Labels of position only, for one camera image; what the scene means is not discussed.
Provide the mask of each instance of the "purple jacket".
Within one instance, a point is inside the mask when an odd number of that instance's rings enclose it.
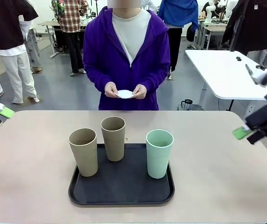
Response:
[[[100,110],[158,110],[156,89],[168,75],[170,65],[168,28],[149,12],[151,19],[145,41],[131,65],[113,28],[112,8],[104,7],[87,26],[83,62],[88,78],[101,92]],[[144,99],[108,98],[105,95],[108,82],[114,82],[117,90],[130,91],[142,84],[147,95]]]

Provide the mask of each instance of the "plaid shirt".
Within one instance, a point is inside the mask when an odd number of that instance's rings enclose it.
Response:
[[[81,29],[80,15],[85,15],[87,10],[86,0],[64,0],[64,13],[59,19],[62,31],[65,33],[79,32]]]

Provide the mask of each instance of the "white plate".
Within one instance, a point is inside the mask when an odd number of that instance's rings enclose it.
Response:
[[[129,99],[132,98],[133,92],[129,91],[129,90],[119,90],[118,94],[116,94],[118,97],[120,97],[121,99]]]

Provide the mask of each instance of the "neck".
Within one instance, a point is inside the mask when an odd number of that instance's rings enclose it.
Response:
[[[135,17],[141,11],[140,8],[114,8],[113,13],[122,18],[129,19]]]

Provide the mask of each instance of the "person in plaid shirt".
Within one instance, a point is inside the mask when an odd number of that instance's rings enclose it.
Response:
[[[72,73],[80,73],[79,70],[84,68],[82,55],[79,44],[79,32],[81,20],[80,16],[87,13],[88,3],[86,0],[56,0],[58,4],[63,4],[63,12],[59,16],[59,24],[63,31],[66,45],[69,49]]]

